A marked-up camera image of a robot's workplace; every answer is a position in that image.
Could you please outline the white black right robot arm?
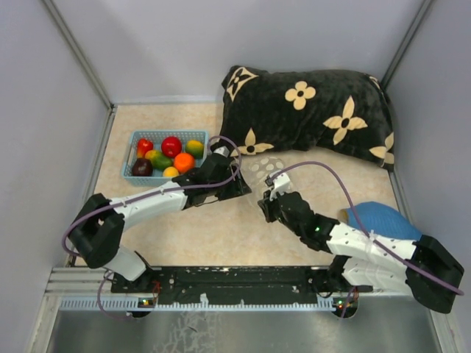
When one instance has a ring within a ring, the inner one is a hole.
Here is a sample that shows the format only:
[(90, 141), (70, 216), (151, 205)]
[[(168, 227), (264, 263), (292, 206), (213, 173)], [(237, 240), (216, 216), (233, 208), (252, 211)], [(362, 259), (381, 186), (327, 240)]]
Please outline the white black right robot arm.
[(370, 286), (412, 296), (422, 306), (450, 313), (464, 269), (435, 238), (398, 240), (365, 235), (334, 218), (315, 213), (298, 192), (269, 191), (258, 201), (267, 222), (280, 222), (309, 249), (333, 254), (329, 283), (339, 291)]

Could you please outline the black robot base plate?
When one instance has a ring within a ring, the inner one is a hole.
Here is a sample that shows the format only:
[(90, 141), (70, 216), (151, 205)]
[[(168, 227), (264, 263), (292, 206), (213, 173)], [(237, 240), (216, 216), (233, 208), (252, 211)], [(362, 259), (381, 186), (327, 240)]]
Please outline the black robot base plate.
[(346, 293), (352, 285), (326, 266), (163, 266), (131, 282), (116, 274), (112, 293), (149, 293), (160, 304), (316, 304), (322, 293)]

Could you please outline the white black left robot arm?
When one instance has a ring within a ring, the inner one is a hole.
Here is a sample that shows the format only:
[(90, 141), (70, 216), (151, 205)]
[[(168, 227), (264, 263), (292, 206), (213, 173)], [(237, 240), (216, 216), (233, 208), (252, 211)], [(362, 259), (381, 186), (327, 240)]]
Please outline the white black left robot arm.
[(215, 197), (224, 201), (252, 190), (231, 157), (212, 154), (198, 168), (170, 179), (157, 188), (108, 199), (91, 196), (65, 233), (89, 268), (105, 268), (126, 279), (139, 292), (153, 283), (150, 265), (137, 252), (121, 245), (129, 228), (150, 218), (187, 210)]

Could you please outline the clear dotted zip top bag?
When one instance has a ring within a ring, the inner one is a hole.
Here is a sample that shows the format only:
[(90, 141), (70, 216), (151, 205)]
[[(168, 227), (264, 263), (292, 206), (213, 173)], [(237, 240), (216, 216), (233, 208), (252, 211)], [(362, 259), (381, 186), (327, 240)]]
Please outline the clear dotted zip top bag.
[(258, 201), (267, 189), (265, 180), (272, 173), (284, 169), (286, 164), (278, 157), (251, 156), (243, 162), (241, 173), (252, 192), (248, 195), (249, 203), (258, 209)]

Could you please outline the green yellow toy mango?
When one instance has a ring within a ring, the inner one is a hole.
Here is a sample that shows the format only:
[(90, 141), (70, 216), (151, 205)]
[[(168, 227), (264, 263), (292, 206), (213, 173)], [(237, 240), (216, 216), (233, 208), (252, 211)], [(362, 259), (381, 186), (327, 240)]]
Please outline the green yellow toy mango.
[(197, 160), (202, 159), (204, 157), (205, 145), (198, 140), (189, 140), (185, 145), (185, 152)]

